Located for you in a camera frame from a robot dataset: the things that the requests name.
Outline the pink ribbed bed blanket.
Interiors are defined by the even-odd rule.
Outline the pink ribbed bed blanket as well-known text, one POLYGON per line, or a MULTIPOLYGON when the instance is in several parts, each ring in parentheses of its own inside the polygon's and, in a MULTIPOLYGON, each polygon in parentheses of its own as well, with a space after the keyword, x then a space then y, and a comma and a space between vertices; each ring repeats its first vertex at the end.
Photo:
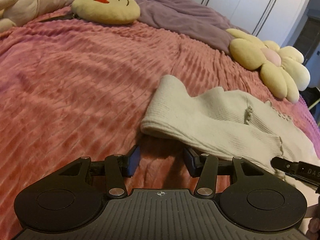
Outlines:
POLYGON ((104 160, 139 144, 142 159, 128 189, 193 189, 183 145, 139 130, 166 74, 191 96, 221 86, 270 100, 319 150, 319 128, 305 102, 275 99, 256 72, 222 51, 140 22, 109 27, 44 15, 1 35, 1 239, 21 230, 17 194, 82 156, 104 160))

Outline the yellow flower-shaped pillow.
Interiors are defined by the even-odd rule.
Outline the yellow flower-shaped pillow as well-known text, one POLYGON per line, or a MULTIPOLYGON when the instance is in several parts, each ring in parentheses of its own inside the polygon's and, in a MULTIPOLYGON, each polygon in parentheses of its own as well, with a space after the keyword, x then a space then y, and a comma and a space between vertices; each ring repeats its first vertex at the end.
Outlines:
POLYGON ((226 31, 234 37, 229 44, 233 59, 246 70, 258 70, 273 96, 297 103, 299 93, 310 83, 303 54, 292 46, 280 47, 274 41, 262 41, 238 29, 226 31))

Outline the cream ribbed knit sweater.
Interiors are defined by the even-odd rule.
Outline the cream ribbed knit sweater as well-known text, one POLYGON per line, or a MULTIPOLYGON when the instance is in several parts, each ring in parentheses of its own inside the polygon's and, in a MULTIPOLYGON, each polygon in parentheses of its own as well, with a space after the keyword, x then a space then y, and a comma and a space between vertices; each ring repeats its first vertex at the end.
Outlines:
POLYGON ((315 187, 271 166, 274 157, 319 165, 311 140, 292 119, 240 90, 212 88, 191 97, 172 75, 161 78, 141 122, 143 133, 172 138, 220 159, 243 157, 299 189, 309 205, 318 202, 315 187))

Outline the purple quilt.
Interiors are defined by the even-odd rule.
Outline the purple quilt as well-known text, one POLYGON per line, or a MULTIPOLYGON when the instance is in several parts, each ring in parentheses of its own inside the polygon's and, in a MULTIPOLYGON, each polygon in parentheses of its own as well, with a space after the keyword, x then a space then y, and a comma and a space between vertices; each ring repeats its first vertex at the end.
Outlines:
POLYGON ((193 0, 135 0, 139 21, 157 29, 184 34, 229 55, 234 37, 226 30, 236 29, 228 18, 193 0))

